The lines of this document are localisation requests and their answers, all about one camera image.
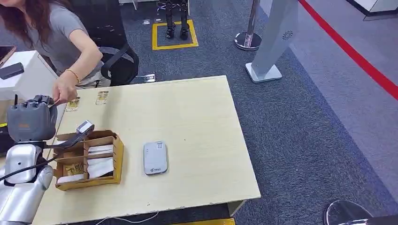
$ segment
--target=woman's hand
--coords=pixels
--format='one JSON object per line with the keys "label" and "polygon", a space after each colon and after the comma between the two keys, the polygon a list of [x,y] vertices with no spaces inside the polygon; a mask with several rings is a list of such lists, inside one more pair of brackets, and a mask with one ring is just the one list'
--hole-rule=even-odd
{"label": "woman's hand", "polygon": [[53,86],[53,99],[57,104],[70,102],[77,97],[77,77],[71,71],[65,71],[55,81]]}

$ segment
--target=black phone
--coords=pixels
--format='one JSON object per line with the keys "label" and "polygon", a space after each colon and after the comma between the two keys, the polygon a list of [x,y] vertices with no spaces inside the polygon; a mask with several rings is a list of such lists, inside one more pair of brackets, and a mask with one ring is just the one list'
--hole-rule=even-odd
{"label": "black phone", "polygon": [[8,67],[0,68],[0,78],[5,80],[24,72],[22,63],[18,62]]}

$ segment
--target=yellow tape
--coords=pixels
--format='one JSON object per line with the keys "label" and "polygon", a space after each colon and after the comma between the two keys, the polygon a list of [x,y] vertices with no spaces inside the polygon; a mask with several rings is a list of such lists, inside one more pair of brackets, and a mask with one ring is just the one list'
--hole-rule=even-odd
{"label": "yellow tape", "polygon": [[231,219],[215,219],[208,221],[192,222],[185,224],[174,224],[174,225],[235,225],[235,220]]}
{"label": "yellow tape", "polygon": [[165,22],[164,23],[154,23],[152,25],[152,50],[167,50],[167,49],[188,48],[188,47],[199,46],[192,20],[187,20],[187,24],[189,24],[189,32],[190,32],[191,38],[192,38],[191,44],[158,46],[158,27],[159,26],[167,26],[167,23],[165,23]]}

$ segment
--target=red line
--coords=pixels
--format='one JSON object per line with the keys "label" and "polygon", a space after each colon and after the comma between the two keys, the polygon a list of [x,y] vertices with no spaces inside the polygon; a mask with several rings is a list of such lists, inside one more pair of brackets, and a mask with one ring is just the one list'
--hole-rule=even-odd
{"label": "red line", "polygon": [[327,34],[351,57],[374,81],[376,81],[386,92],[398,100],[398,86],[390,81],[370,62],[360,55],[348,42],[346,42],[307,2],[298,0],[307,10],[312,18],[325,30]]}

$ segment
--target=gold bracelet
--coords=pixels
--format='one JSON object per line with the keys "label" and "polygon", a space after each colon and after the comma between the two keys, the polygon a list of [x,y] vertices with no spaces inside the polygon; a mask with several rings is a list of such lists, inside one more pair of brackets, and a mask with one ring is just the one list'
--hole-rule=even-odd
{"label": "gold bracelet", "polygon": [[79,79],[79,77],[77,76],[77,74],[76,74],[75,72],[73,72],[73,71],[70,70],[70,69],[65,69],[65,71],[69,71],[69,72],[73,73],[73,74],[76,76],[77,83],[80,83],[80,79]]}

